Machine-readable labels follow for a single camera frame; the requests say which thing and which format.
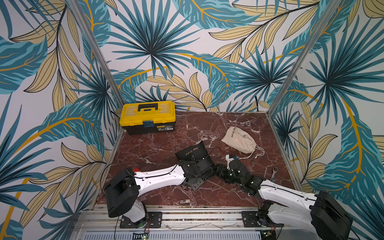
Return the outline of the beige drawstring dryer bag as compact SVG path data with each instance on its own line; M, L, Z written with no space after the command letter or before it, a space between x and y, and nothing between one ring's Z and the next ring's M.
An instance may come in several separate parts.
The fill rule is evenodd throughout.
M231 126L221 139L229 147L246 154L241 159L258 158L265 155L265 150L255 142L254 138L244 130Z

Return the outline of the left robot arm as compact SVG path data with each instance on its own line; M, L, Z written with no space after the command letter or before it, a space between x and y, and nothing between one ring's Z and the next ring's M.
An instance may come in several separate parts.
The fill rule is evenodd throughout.
M151 172L134 172L125 168L113 177L103 190L110 218L125 216L133 223L148 218L145 205L137 198L148 192L168 186L187 185L197 190L206 179L215 174L209 159L179 161L177 164Z

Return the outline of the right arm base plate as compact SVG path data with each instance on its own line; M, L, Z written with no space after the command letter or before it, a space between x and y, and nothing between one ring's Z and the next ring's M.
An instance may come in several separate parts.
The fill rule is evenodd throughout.
M241 215L245 228L279 228L284 226L284 224L274 223L267 214L261 211L243 211Z

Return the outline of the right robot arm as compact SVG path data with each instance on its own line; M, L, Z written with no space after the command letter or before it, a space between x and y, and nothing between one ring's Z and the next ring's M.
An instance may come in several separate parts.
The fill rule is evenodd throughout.
M268 179L250 174L240 161L232 159L227 165L217 165L215 174L227 184L240 186L249 196L264 200L257 222L292 225L316 233L322 240L347 240L353 219L329 193L296 191Z

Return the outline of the black drawstring dryer bag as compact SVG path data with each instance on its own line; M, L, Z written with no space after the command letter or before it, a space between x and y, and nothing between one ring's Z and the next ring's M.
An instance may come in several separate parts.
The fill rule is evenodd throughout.
M197 145L188 147L182 151L175 153L177 159L179 161L187 161L187 162L202 162L202 161L211 161L211 157L209 156L208 151L204 145L204 142L201 141Z

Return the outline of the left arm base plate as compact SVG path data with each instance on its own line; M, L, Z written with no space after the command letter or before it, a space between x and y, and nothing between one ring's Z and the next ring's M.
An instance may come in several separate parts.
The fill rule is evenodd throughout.
M123 215L120 223L120 229L159 229L162 226L162 212L145 212L141 219L133 219Z

